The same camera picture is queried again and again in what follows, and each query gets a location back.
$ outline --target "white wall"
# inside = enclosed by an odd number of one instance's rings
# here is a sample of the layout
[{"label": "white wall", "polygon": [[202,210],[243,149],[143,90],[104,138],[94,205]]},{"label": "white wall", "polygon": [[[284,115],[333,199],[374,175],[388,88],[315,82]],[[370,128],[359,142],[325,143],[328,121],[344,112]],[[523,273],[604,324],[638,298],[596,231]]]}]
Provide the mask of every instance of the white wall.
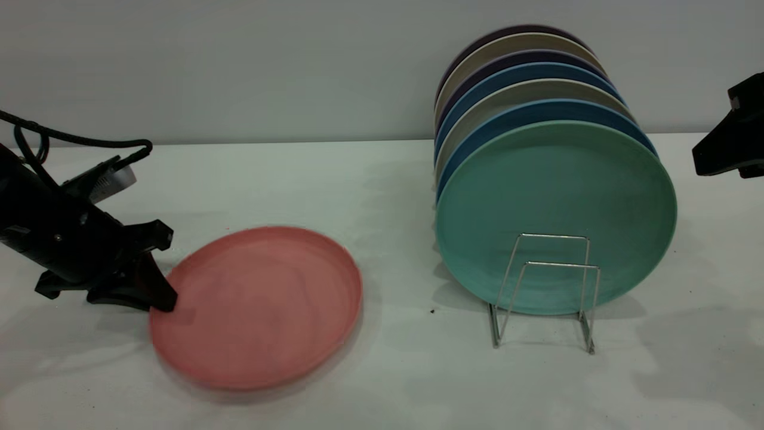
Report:
[{"label": "white wall", "polygon": [[5,0],[0,109],[159,142],[423,138],[452,57],[537,22],[587,42],[648,132],[704,131],[764,71],[762,20],[762,0]]}]

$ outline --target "plate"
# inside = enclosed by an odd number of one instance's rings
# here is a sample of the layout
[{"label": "plate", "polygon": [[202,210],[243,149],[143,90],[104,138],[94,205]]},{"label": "plate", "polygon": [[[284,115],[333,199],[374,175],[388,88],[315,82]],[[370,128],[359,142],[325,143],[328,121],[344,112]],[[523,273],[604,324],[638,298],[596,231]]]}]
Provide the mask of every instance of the plate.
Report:
[{"label": "plate", "polygon": [[615,97],[587,83],[566,79],[537,79],[516,83],[483,98],[454,124],[445,137],[435,142],[435,178],[440,178],[445,162],[456,146],[476,127],[512,106],[543,99],[579,99],[607,106],[634,121],[629,110]]},{"label": "plate", "polygon": [[573,99],[541,100],[507,109],[480,124],[470,133],[456,147],[451,157],[445,163],[443,174],[438,179],[438,193],[435,199],[440,199],[440,194],[448,183],[448,179],[459,165],[483,144],[518,127],[533,124],[534,122],[552,121],[555,119],[572,119],[611,127],[638,141],[656,157],[658,156],[655,147],[652,146],[650,139],[647,138],[645,133],[630,119],[610,108],[596,103]]},{"label": "plate", "polygon": [[594,54],[570,39],[545,33],[513,34],[479,47],[454,68],[454,71],[448,75],[448,78],[443,83],[443,88],[440,90],[440,94],[438,94],[435,101],[435,117],[437,118],[441,115],[445,102],[456,90],[456,87],[477,69],[483,67],[486,63],[496,60],[498,57],[521,50],[533,49],[561,50],[568,54],[573,54],[582,60],[592,63],[605,76],[607,75]]},{"label": "plate", "polygon": [[597,69],[591,63],[576,57],[575,55],[570,55],[558,50],[523,50],[514,54],[499,57],[496,60],[485,64],[483,67],[472,73],[472,75],[467,77],[467,79],[462,81],[454,93],[445,102],[445,106],[441,112],[440,117],[436,118],[435,133],[438,132],[443,119],[451,111],[451,108],[454,106],[454,104],[457,103],[457,101],[459,101],[463,95],[478,85],[481,81],[493,76],[495,73],[504,71],[505,69],[530,63],[560,63],[579,67],[586,70],[587,72],[597,75],[602,80],[607,82],[608,85],[613,86],[613,84],[599,69]]},{"label": "plate", "polygon": [[435,141],[442,142],[442,138],[448,134],[459,118],[474,106],[475,103],[508,86],[536,79],[567,79],[588,83],[589,85],[595,86],[615,97],[624,106],[626,105],[618,94],[618,91],[616,91],[612,85],[606,80],[603,80],[597,75],[589,73],[584,69],[559,63],[522,64],[520,66],[502,70],[499,73],[495,73],[484,79],[478,85],[473,86],[471,90],[467,91],[449,111],[444,111],[445,119],[440,126],[440,130],[438,130],[438,135],[436,135]]},{"label": "plate", "polygon": [[[591,238],[590,264],[602,270],[597,304],[638,285],[660,262],[676,225],[676,196],[658,158],[603,125],[540,122],[502,134],[475,151],[448,181],[435,232],[445,265],[467,290],[496,303],[520,233]],[[507,284],[509,304],[523,262],[581,263],[585,244],[524,239]],[[513,310],[572,314],[581,305],[580,269],[526,270]],[[594,279],[588,276],[586,308]]]},{"label": "plate", "polygon": [[314,370],[350,335],[361,274],[339,244],[269,226],[212,242],[167,280],[175,311],[151,309],[159,356],[204,386],[263,389]]},{"label": "plate", "polygon": [[486,34],[483,37],[472,42],[470,46],[466,47],[464,50],[462,50],[459,53],[459,55],[456,56],[456,58],[451,62],[451,64],[448,65],[448,69],[446,69],[445,73],[443,74],[443,77],[440,78],[440,83],[438,84],[438,93],[440,93],[441,88],[443,88],[443,83],[445,83],[445,80],[448,78],[448,75],[450,75],[451,72],[454,71],[454,69],[459,65],[459,63],[461,63],[470,54],[475,52],[478,48],[480,48],[481,46],[485,44],[489,44],[490,42],[495,41],[496,39],[501,39],[502,37],[510,36],[512,34],[519,34],[519,33],[554,34],[555,36],[564,37],[566,39],[574,41],[575,43],[580,44],[582,47],[585,47],[589,52],[594,54],[594,52],[591,49],[589,49],[589,47],[581,39],[579,39],[578,37],[575,37],[573,34],[570,34],[565,30],[560,30],[559,28],[549,27],[548,25],[540,25],[540,24],[514,25],[512,27],[500,28],[499,30]]}]

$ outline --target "stack of plates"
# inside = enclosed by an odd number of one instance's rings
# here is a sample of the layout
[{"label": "stack of plates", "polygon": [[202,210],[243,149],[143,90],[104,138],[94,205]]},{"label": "stack of plates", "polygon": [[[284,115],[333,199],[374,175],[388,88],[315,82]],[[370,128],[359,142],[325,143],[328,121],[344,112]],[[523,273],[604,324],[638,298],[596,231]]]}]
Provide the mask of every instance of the stack of plates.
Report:
[{"label": "stack of plates", "polygon": [[[454,277],[485,301],[496,304],[521,233],[589,237],[590,264],[602,269],[598,304],[639,284],[669,247],[671,179],[597,57],[572,34],[522,25],[475,41],[441,80],[435,134],[439,248]],[[583,263],[584,251],[578,241],[523,239],[508,285],[523,262]],[[534,266],[513,310],[574,313],[580,294],[577,269]]]}]

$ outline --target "dark purple plate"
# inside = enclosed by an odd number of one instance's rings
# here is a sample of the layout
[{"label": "dark purple plate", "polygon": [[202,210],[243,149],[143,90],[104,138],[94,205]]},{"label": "dark purple plate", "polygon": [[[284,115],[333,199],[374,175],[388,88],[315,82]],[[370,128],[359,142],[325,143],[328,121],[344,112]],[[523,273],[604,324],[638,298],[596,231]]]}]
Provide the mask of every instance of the dark purple plate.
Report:
[{"label": "dark purple plate", "polygon": [[448,69],[446,69],[445,73],[443,74],[443,77],[440,78],[440,84],[438,84],[438,91],[435,93],[435,101],[437,102],[438,95],[440,94],[440,90],[443,89],[443,84],[445,84],[445,80],[448,79],[448,76],[451,75],[451,72],[454,71],[454,69],[461,63],[465,58],[469,57],[470,54],[478,50],[481,46],[485,44],[489,44],[492,41],[495,41],[496,39],[501,39],[502,37],[511,36],[512,34],[519,34],[519,33],[547,33],[547,34],[554,34],[555,36],[564,37],[570,41],[574,41],[577,44],[580,44],[582,47],[585,47],[589,52],[592,53],[592,55],[596,56],[594,52],[587,46],[581,39],[578,37],[575,37],[573,34],[568,33],[565,30],[560,30],[559,28],[549,27],[548,25],[541,25],[541,24],[524,24],[524,25],[514,25],[512,27],[507,28],[501,28],[500,30],[496,30],[492,33],[486,34],[483,37],[477,39],[476,41],[472,42],[470,46],[466,47],[464,50],[462,50],[459,55],[456,56],[456,58],[451,62],[451,64],[448,65]]}]

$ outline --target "beige plate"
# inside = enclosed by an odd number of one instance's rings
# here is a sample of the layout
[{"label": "beige plate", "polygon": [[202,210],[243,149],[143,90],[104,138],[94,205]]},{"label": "beige plate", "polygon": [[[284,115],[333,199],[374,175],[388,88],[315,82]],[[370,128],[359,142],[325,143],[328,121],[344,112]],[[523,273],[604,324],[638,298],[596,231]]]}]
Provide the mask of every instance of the beige plate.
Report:
[{"label": "beige plate", "polygon": [[435,117],[440,118],[443,107],[448,102],[448,98],[454,93],[459,84],[476,70],[480,69],[485,64],[496,60],[498,57],[522,50],[533,49],[560,50],[575,55],[582,60],[588,61],[597,69],[602,70],[602,73],[607,76],[600,61],[594,54],[570,39],[547,33],[512,34],[510,36],[502,37],[501,39],[496,39],[489,44],[485,44],[480,47],[480,49],[469,54],[467,58],[459,63],[454,71],[448,76],[448,79],[445,80],[443,88],[438,94],[438,98],[435,101]]},{"label": "beige plate", "polygon": [[615,97],[588,83],[568,79],[537,79],[510,85],[490,94],[475,103],[454,124],[443,139],[443,145],[435,162],[435,181],[440,178],[445,163],[456,147],[465,140],[476,127],[493,116],[524,103],[543,99],[578,99],[597,103],[623,114],[636,124],[628,108]]}]

